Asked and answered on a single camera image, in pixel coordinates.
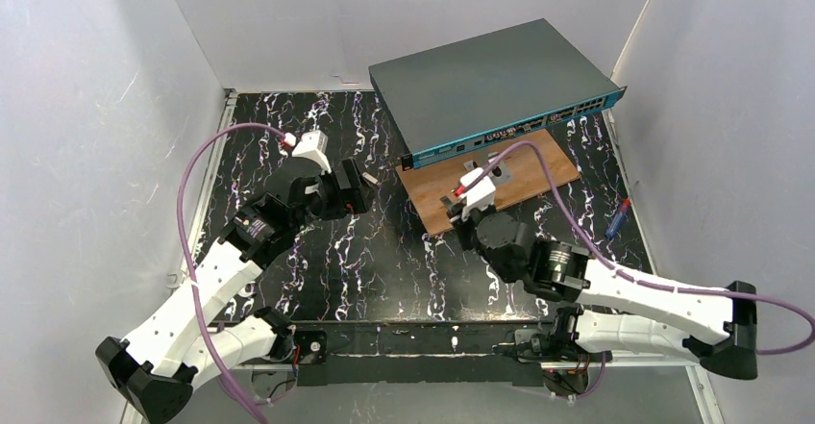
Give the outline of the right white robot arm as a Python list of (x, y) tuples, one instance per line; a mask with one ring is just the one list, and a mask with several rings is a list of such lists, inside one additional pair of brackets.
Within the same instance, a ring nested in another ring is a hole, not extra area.
[(588, 250), (537, 237), (531, 227), (494, 207), (445, 201), (460, 244), (475, 251), (505, 283), (568, 309), (556, 317), (552, 344), (583, 353), (659, 353), (696, 362), (734, 380), (758, 376), (754, 288), (694, 287), (627, 267), (607, 268)]

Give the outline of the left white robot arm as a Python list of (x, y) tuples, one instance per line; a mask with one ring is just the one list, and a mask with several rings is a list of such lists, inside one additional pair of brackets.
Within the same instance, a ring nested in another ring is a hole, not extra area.
[(235, 366), (286, 359), (297, 348), (295, 327), (271, 307), (217, 334), (208, 326), (309, 224), (368, 212), (378, 185), (352, 158), (329, 169), (309, 158), (286, 159), (269, 188), (228, 220), (193, 277), (123, 338), (98, 344), (95, 357), (112, 387), (147, 422), (167, 423), (200, 386)]

